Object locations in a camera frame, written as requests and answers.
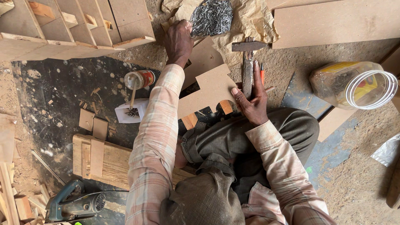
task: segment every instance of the nail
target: nail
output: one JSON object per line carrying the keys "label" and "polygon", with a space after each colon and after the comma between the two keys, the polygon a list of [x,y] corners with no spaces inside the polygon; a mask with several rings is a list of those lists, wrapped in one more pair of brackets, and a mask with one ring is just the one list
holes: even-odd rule
{"label": "nail", "polygon": [[239,90],[237,88],[232,88],[231,92],[232,95],[236,95],[239,92]]}

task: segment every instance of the plastic jar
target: plastic jar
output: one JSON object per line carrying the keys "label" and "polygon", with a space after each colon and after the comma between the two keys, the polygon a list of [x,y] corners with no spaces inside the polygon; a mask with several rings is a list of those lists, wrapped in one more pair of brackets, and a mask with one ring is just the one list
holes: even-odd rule
{"label": "plastic jar", "polygon": [[373,62],[337,62],[310,75],[314,94],[335,107],[374,109],[389,102],[397,91],[397,78]]}

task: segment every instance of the plaid shirt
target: plaid shirt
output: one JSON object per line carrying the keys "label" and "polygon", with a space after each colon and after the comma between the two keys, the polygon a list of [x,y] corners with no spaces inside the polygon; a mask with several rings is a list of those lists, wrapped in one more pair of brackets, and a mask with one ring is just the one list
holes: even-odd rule
{"label": "plaid shirt", "polygon": [[[167,65],[150,94],[150,102],[129,158],[130,193],[126,224],[160,224],[161,201],[172,191],[178,136],[178,99],[184,72]],[[256,183],[242,205],[246,224],[335,224],[326,204],[290,144],[270,121],[246,133],[261,153],[272,190]]]}

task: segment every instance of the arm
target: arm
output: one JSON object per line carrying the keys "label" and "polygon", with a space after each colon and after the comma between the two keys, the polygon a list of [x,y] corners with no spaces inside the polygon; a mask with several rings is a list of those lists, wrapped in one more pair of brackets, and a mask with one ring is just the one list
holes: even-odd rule
{"label": "arm", "polygon": [[255,98],[247,101],[237,88],[232,94],[241,111],[255,126],[247,137],[261,154],[272,191],[289,224],[336,224],[328,215],[292,146],[282,138],[266,114],[267,94],[261,82],[257,61],[254,63]]}
{"label": "arm", "polygon": [[169,60],[151,91],[129,157],[126,224],[160,224],[161,201],[172,190],[179,93],[184,81],[183,67],[193,48],[190,32],[191,23],[183,20],[166,34]]}

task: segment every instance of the hammer head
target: hammer head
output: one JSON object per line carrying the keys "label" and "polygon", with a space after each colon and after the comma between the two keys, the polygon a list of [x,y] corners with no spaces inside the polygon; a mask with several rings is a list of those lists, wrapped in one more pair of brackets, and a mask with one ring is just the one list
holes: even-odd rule
{"label": "hammer head", "polygon": [[256,51],[266,47],[268,44],[261,41],[252,41],[252,42],[234,42],[232,43],[232,51],[233,52],[249,52]]}

